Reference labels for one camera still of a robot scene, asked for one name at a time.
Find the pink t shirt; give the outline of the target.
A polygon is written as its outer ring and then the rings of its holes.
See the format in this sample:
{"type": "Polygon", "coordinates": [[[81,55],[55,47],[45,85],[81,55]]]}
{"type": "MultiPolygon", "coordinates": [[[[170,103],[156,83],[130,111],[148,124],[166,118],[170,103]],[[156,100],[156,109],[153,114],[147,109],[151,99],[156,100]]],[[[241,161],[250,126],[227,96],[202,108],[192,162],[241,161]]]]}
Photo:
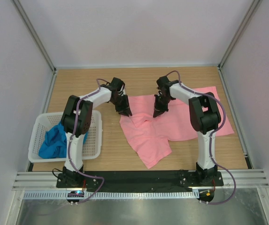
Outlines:
{"type": "Polygon", "coordinates": [[[154,118],[153,95],[128,99],[132,116],[121,116],[120,126],[128,144],[148,169],[172,152],[169,141],[198,137],[190,123],[189,106],[182,101],[170,101],[168,112],[154,118]]]}

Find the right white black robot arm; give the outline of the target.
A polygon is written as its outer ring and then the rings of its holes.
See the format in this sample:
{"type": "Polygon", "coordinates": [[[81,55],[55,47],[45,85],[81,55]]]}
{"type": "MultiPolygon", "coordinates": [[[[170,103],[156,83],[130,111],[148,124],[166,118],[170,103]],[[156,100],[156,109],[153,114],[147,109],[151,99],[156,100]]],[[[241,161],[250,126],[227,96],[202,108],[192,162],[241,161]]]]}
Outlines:
{"type": "Polygon", "coordinates": [[[217,99],[211,92],[197,92],[179,80],[170,81],[162,76],[157,81],[159,93],[155,95],[154,113],[156,118],[167,112],[171,100],[178,99],[189,106],[189,118],[192,128],[198,135],[198,160],[195,179],[205,186],[217,176],[218,166],[214,163],[215,133],[221,122],[217,99]]]}

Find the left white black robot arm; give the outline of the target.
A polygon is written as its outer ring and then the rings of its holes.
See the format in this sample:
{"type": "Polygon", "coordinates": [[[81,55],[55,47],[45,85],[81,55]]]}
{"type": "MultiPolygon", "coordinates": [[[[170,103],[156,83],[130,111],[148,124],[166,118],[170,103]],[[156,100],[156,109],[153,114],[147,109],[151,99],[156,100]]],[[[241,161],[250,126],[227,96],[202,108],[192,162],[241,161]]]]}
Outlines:
{"type": "Polygon", "coordinates": [[[99,84],[94,92],[68,98],[61,118],[67,139],[67,156],[62,172],[57,177],[57,185],[77,188],[83,184],[83,140],[91,125],[93,109],[108,102],[115,106],[118,114],[132,115],[125,83],[116,77],[111,82],[99,84]]]}

